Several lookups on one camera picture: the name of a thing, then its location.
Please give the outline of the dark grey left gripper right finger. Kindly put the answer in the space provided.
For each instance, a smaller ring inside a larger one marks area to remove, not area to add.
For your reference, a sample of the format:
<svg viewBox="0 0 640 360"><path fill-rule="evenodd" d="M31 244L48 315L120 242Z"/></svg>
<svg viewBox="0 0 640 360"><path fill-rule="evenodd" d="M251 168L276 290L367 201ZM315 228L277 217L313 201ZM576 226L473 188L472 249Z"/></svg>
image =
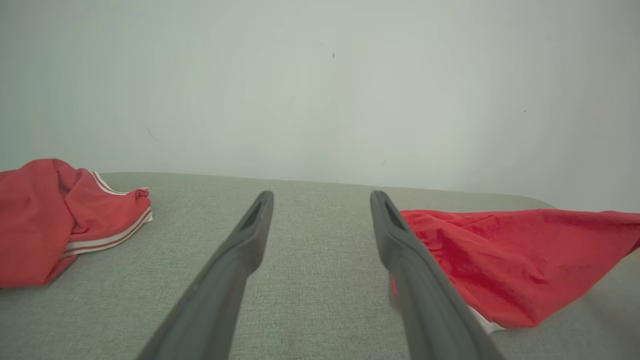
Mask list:
<svg viewBox="0 0 640 360"><path fill-rule="evenodd" d="M502 360L438 262L381 190L370 194L375 241L394 284L412 360Z"/></svg>

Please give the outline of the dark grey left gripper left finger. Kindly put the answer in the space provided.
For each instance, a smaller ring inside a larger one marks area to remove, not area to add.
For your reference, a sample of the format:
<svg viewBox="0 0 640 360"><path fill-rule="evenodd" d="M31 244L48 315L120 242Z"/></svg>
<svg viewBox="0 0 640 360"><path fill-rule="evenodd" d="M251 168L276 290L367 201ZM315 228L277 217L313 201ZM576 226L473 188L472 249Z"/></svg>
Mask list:
<svg viewBox="0 0 640 360"><path fill-rule="evenodd" d="M265 257L274 193L258 194L138 355L140 360L226 360L246 282Z"/></svg>

